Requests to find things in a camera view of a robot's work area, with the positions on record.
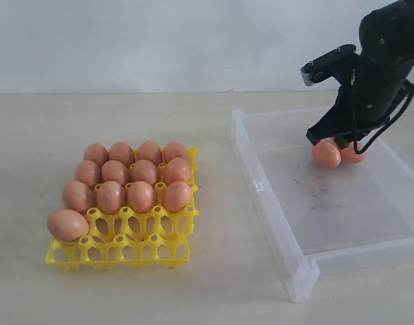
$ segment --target white backdrop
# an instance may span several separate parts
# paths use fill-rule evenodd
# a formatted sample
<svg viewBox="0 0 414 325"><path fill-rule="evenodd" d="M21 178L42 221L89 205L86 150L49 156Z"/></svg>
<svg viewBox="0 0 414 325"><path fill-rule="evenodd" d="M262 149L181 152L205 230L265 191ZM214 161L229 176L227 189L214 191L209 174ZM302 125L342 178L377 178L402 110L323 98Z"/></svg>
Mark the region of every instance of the white backdrop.
<svg viewBox="0 0 414 325"><path fill-rule="evenodd" d="M0 93L305 89L299 68L389 2L0 0Z"/></svg>

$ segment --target brown egg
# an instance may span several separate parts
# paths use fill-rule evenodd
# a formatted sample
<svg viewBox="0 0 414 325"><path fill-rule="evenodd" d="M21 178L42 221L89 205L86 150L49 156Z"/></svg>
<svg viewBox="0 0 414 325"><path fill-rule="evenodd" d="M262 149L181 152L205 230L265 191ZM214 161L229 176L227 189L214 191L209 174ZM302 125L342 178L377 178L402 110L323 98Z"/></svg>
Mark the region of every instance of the brown egg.
<svg viewBox="0 0 414 325"><path fill-rule="evenodd" d="M93 188L95 185L101 183L101 170L93 161L84 160L77 165L74 172L74 179Z"/></svg>
<svg viewBox="0 0 414 325"><path fill-rule="evenodd" d="M120 183L107 181L97 192L97 205L107 215L114 215L123 207L127 200L127 193Z"/></svg>
<svg viewBox="0 0 414 325"><path fill-rule="evenodd" d="M133 148L127 142L117 142L109 150L109 159L122 162L126 167L134 163Z"/></svg>
<svg viewBox="0 0 414 325"><path fill-rule="evenodd" d="M160 146L156 142L146 141L139 147L138 158L139 160L145 159L152 161L157 166L163 161L163 154Z"/></svg>
<svg viewBox="0 0 414 325"><path fill-rule="evenodd" d="M324 168L333 169L341 163L339 149L327 140L320 141L313 147L312 157L318 165Z"/></svg>
<svg viewBox="0 0 414 325"><path fill-rule="evenodd" d="M62 190L62 202L67 209L84 214L94 206L94 193L86 184L71 181Z"/></svg>
<svg viewBox="0 0 414 325"><path fill-rule="evenodd" d="M130 170L120 161L110 160L101 167L103 181L116 181L125 185L131 181Z"/></svg>
<svg viewBox="0 0 414 325"><path fill-rule="evenodd" d="M102 144L92 144L83 153L83 160L94 161L99 167L109 160L109 153Z"/></svg>
<svg viewBox="0 0 414 325"><path fill-rule="evenodd" d="M363 148L363 145L358 142L357 148L361 150ZM341 153L341 159L349 164L358 164L361 163L366 156L366 153L363 154L357 154L354 151L354 142L352 142L347 148L345 149L339 149L339 152Z"/></svg>
<svg viewBox="0 0 414 325"><path fill-rule="evenodd" d="M159 169L153 162L142 159L134 164L131 178L133 181L145 181L155 185L160 181Z"/></svg>
<svg viewBox="0 0 414 325"><path fill-rule="evenodd" d="M128 189L127 201L135 212L147 213L157 204L157 194L150 184L137 181Z"/></svg>
<svg viewBox="0 0 414 325"><path fill-rule="evenodd" d="M63 242L75 242L89 232L89 224L80 213L62 209L47 218L47 228L52 236Z"/></svg>
<svg viewBox="0 0 414 325"><path fill-rule="evenodd" d="M172 213L183 210L192 200L192 189L183 181L169 185L163 194L163 206Z"/></svg>
<svg viewBox="0 0 414 325"><path fill-rule="evenodd" d="M169 161L165 169L165 183L172 184L175 181L188 183L192 175L192 167L183 158L175 158Z"/></svg>
<svg viewBox="0 0 414 325"><path fill-rule="evenodd" d="M175 158L183 158L188 163L190 162L190 156L188 155L187 148L178 142L171 142L165 146L163 151L163 156L165 157L165 162L169 162Z"/></svg>

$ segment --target table surface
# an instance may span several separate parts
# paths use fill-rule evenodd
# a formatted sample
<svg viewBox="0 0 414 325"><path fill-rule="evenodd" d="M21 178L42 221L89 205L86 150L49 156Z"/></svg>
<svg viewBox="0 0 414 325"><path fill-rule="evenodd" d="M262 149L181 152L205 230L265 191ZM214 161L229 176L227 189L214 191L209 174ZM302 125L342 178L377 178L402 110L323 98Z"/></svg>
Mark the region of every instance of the table surface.
<svg viewBox="0 0 414 325"><path fill-rule="evenodd" d="M414 260L321 276L292 303L230 145L232 110L335 92L0 95L0 324L414 324ZM384 137L414 170L414 102ZM201 215L177 269L44 264L45 220L92 142L196 146Z"/></svg>

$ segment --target clear plastic container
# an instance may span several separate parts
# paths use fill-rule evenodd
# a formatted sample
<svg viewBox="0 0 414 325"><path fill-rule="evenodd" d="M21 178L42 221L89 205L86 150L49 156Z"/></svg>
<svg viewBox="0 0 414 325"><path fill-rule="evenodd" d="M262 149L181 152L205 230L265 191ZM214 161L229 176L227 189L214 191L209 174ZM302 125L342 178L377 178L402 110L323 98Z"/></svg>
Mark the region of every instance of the clear plastic container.
<svg viewBox="0 0 414 325"><path fill-rule="evenodd" d="M414 258L414 173L378 139L358 165L312 160L327 108L233 112L231 140L293 301L321 274Z"/></svg>

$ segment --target egg tray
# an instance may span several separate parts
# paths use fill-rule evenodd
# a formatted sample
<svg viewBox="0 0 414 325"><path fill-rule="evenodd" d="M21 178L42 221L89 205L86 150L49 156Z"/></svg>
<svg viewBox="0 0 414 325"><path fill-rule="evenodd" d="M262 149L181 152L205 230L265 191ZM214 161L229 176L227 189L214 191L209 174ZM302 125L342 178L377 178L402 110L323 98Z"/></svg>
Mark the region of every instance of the egg tray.
<svg viewBox="0 0 414 325"><path fill-rule="evenodd" d="M188 151L192 167L189 181L192 200L183 211L170 213L161 205L166 190L163 182L166 164L161 163L161 181L154 187L158 205L149 213L137 213L125 206L117 214L107 215L98 207L92 207L85 214L89 223L88 234L77 242L62 242L53 238L45 263L75 271L82 265L96 269L112 269L117 264L142 268L151 263L178 267L189 261L187 236L193 233L194 218L199 215L194 199L194 193L199 188L194 176L198 151L194 147ZM95 193L100 185L94 188Z"/></svg>

